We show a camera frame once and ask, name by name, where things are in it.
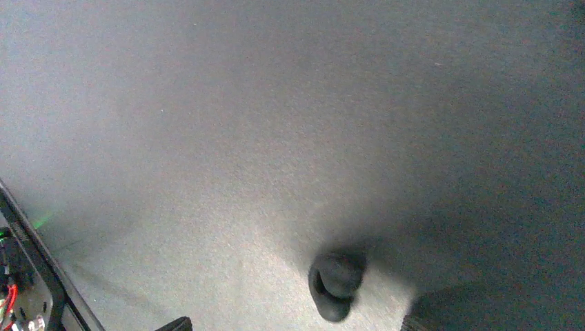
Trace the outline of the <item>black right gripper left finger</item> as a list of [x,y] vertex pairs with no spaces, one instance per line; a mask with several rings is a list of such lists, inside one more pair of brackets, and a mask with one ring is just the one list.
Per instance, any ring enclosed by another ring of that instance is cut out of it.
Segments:
[[156,329],[156,331],[193,331],[192,321],[189,317],[179,317]]

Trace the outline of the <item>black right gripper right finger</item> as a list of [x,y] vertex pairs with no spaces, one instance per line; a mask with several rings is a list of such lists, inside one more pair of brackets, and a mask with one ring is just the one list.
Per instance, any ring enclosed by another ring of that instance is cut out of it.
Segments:
[[401,323],[400,331],[428,331],[428,322],[414,315],[406,315]]

